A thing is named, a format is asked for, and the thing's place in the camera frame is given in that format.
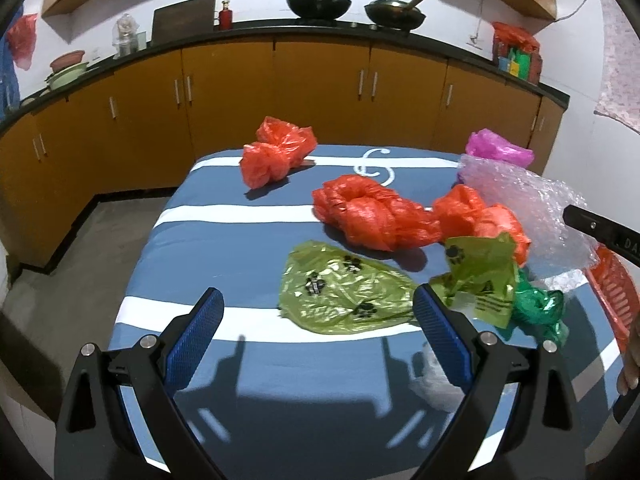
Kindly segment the person hand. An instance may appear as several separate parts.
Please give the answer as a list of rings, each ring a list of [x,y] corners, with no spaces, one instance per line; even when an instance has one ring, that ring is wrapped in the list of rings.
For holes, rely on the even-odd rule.
[[[617,391],[621,396],[639,387],[640,379],[640,315],[629,327],[629,339],[624,353],[623,368],[617,378]]]

